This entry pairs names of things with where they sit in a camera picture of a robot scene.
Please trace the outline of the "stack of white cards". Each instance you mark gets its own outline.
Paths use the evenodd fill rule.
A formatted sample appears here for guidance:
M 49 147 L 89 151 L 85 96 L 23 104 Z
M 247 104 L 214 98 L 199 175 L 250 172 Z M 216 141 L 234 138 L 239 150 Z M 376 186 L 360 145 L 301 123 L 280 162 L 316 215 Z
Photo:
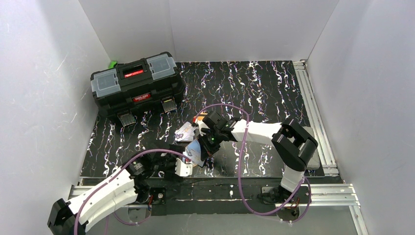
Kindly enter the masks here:
M 195 137 L 195 127 L 190 122 L 186 122 L 175 131 L 175 141 L 192 142 Z

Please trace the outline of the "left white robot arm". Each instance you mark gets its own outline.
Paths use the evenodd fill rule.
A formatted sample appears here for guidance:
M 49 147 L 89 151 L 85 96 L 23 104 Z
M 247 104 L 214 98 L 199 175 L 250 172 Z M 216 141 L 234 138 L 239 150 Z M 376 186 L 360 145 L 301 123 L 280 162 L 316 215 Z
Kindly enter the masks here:
M 151 209 L 153 205 L 162 205 L 166 189 L 151 188 L 145 182 L 159 171 L 181 180 L 193 173 L 193 165 L 184 154 L 172 150 L 142 151 L 91 189 L 67 201 L 57 200 L 47 226 L 54 235 L 84 235 L 123 206 L 136 203 Z

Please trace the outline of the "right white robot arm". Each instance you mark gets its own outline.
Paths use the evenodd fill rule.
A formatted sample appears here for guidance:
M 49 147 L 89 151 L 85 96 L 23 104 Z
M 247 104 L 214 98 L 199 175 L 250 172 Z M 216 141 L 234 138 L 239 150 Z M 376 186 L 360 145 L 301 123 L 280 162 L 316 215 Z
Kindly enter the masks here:
M 273 146 L 285 167 L 277 188 L 262 192 L 258 198 L 266 204 L 282 203 L 303 180 L 309 161 L 317 150 L 315 138 L 298 122 L 287 119 L 282 123 L 259 123 L 240 117 L 224 118 L 216 111 L 194 118 L 200 134 L 201 160 L 216 153 L 224 141 L 250 141 Z

